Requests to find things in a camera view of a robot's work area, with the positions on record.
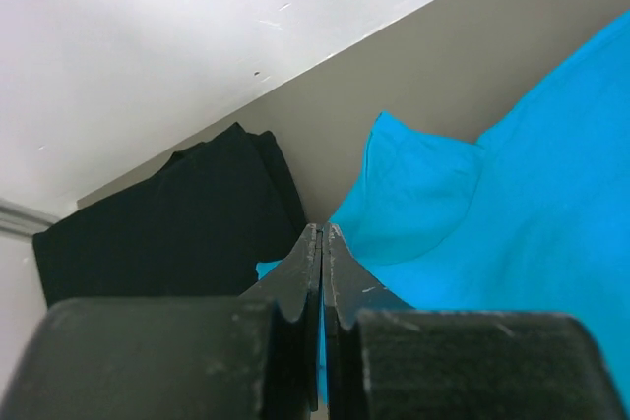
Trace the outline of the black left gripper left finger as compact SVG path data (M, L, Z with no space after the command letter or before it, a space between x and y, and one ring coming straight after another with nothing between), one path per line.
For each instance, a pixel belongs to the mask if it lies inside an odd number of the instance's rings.
M307 419L318 407L322 230L237 297L54 305L5 419Z

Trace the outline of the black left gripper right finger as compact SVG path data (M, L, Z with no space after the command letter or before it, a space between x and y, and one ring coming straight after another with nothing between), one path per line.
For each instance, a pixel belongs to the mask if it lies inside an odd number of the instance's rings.
M419 311L322 236L333 419L624 419L595 340L548 312Z

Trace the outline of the blue t-shirt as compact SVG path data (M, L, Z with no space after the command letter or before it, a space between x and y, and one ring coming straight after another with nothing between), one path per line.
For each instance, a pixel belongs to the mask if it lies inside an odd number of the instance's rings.
M415 309L577 317L627 397L628 16L472 144L380 114L331 221Z

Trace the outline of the folded black t-shirt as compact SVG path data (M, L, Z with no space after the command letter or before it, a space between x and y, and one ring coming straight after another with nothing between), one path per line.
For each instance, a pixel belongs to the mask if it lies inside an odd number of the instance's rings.
M232 125L153 176L32 240L48 304L76 297L237 295L283 259L306 224L271 132Z

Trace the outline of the left aluminium corner post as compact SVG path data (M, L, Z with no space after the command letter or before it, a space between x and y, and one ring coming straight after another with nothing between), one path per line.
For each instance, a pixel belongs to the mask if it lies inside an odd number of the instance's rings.
M30 240L47 230L59 217L34 210L6 199L0 201L0 230L2 236Z

